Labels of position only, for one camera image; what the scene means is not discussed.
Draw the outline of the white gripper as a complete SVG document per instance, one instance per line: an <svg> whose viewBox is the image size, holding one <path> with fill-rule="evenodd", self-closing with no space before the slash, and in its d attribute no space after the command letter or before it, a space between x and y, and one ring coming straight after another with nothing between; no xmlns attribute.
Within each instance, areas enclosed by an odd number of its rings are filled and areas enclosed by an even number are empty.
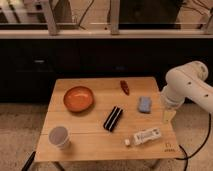
<svg viewBox="0 0 213 171"><path fill-rule="evenodd" d="M164 86L160 93L161 101L167 108L163 113L163 122L170 123L176 115L176 111L184 103L184 97L179 95L169 86Z"/></svg>

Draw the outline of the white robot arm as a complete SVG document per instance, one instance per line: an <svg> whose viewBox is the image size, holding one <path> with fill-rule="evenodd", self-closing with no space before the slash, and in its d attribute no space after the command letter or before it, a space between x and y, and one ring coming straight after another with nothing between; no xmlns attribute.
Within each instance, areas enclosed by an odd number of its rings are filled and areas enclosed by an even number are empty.
<svg viewBox="0 0 213 171"><path fill-rule="evenodd" d="M206 112L213 114L213 86L205 82L208 68L201 61L192 61L170 69L166 85L160 92L166 110L177 110L188 98Z"/></svg>

